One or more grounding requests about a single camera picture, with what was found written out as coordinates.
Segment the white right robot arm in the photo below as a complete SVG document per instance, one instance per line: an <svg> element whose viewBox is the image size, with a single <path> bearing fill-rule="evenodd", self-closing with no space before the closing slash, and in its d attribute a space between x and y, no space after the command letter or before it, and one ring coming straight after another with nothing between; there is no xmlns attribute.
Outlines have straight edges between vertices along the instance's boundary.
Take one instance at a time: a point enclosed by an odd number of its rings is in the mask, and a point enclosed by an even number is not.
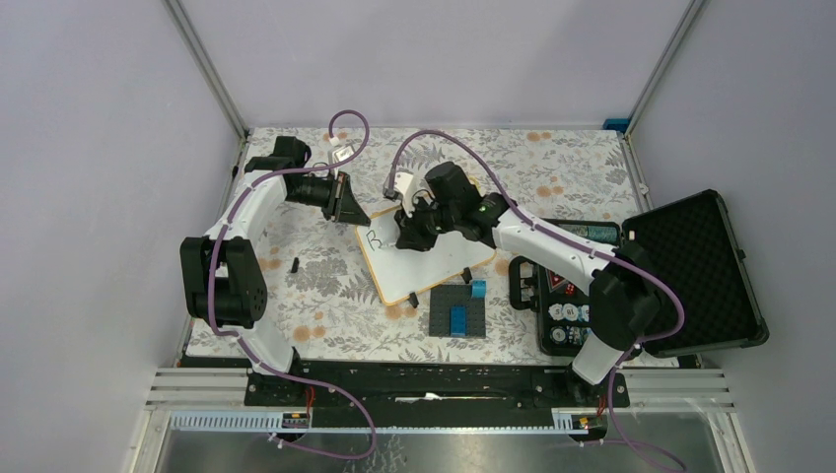
<svg viewBox="0 0 836 473"><path fill-rule="evenodd" d="M396 247L428 251L451 232L494 249L513 252L565 278L589 298L592 334L572 362L567 396L589 406L604 392L604 378L622 361L663 307L662 291L645 268L638 247L582 238L520 208L503 190L483 194L461 167L442 163L420 180L393 173L385 197L399 200Z"/></svg>

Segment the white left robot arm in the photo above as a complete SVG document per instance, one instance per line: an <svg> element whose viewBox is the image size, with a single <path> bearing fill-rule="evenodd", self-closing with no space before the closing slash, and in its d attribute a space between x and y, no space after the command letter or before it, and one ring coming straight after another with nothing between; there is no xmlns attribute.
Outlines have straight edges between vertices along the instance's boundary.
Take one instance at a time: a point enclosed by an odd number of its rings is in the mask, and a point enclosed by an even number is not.
<svg viewBox="0 0 836 473"><path fill-rule="evenodd" d="M342 169L360 152L337 139L331 145L328 162L311 167L309 145L296 137L278 137L270 155L246 163L219 220L203 236L185 238L179 248L188 314L203 320L216 336L237 343L255 372L271 375L268 392L284 405L303 398L306 380L296 349L262 320L269 293L254 248L284 203L316 208L329 222L370 223Z"/></svg>

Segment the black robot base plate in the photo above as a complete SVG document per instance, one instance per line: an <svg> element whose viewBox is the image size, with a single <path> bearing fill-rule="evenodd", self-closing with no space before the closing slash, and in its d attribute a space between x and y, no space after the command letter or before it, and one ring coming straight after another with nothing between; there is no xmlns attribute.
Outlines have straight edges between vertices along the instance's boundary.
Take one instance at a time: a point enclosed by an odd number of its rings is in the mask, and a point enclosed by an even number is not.
<svg viewBox="0 0 836 473"><path fill-rule="evenodd" d="M608 387L553 366L300 361L291 382L252 372L247 407L299 408L316 428L545 428L595 414Z"/></svg>

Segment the yellow framed whiteboard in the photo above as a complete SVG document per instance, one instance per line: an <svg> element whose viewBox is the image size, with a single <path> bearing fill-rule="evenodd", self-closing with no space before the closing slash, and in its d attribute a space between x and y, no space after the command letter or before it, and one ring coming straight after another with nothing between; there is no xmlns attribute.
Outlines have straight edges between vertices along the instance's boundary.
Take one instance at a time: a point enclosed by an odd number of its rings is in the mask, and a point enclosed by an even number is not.
<svg viewBox="0 0 836 473"><path fill-rule="evenodd" d="M461 276L465 267L482 266L496 256L495 249L469 241L459 233L439 236L435 246L426 252L379 249L381 243L396 241L394 214L398 209L395 205L377 212L371 216L369 226L355 228L361 253L385 305L400 304L408 300L410 293L420 295Z"/></svg>

